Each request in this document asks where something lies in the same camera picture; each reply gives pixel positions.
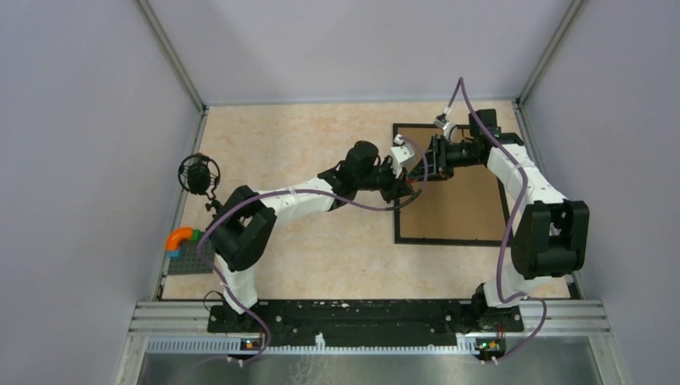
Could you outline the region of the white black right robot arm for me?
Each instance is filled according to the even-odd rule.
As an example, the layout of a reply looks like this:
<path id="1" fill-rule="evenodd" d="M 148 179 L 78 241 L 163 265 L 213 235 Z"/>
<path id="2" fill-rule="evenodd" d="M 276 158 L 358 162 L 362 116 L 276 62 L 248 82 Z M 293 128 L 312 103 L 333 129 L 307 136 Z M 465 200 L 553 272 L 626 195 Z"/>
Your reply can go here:
<path id="1" fill-rule="evenodd" d="M 442 134 L 432 137 L 412 180 L 447 180 L 456 168 L 483 165 L 496 176 L 514 205 L 493 279 L 472 297 L 470 319 L 480 330 L 492 330 L 539 286 L 579 270 L 585 262 L 589 207 L 557 191 L 531 160 L 515 132 L 502 132 L 496 111 L 477 110 L 468 116 L 470 135 L 452 141 L 457 127 L 450 110 L 436 116 Z"/>

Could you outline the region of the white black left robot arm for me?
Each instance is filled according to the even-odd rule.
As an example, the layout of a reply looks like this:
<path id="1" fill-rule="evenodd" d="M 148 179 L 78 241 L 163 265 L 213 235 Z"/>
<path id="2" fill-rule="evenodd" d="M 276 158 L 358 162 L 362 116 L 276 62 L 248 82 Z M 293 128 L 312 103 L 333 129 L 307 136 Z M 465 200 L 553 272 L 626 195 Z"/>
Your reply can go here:
<path id="1" fill-rule="evenodd" d="M 415 142 L 401 135 L 395 137 L 385 157 L 371 142 L 358 141 L 344 160 L 306 182 L 271 191 L 242 185 L 225 203 L 216 198 L 206 203 L 212 213 L 208 240 L 229 306 L 227 322 L 242 332 L 256 324 L 255 269 L 276 226 L 345 205 L 357 206 L 355 197 L 360 191 L 377 191 L 387 203 L 398 199 L 410 203 L 418 192 L 407 180 L 406 167 L 422 153 Z"/>

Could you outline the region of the black wooden picture frame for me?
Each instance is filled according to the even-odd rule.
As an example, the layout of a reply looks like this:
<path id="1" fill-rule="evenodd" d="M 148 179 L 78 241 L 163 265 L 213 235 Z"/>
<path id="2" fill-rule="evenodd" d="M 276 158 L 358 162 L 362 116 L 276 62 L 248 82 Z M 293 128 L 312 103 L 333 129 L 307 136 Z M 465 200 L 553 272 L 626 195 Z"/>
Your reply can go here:
<path id="1" fill-rule="evenodd" d="M 499 246 L 509 217 L 504 186 L 483 165 L 455 168 L 451 179 L 427 158 L 427 185 L 394 214 L 394 242 L 404 245 Z"/>

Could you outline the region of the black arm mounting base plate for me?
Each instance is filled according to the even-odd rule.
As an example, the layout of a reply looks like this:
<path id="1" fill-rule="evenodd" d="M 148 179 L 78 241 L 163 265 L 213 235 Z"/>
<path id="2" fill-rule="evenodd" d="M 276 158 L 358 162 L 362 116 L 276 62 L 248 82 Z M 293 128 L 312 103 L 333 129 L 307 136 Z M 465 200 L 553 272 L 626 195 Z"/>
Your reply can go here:
<path id="1" fill-rule="evenodd" d="M 478 298 L 260 300 L 251 311 L 212 306 L 207 330 L 270 338 L 272 347 L 309 346 L 318 335 L 328 347 L 444 347 L 459 334 L 524 330 L 518 307 L 493 310 Z"/>

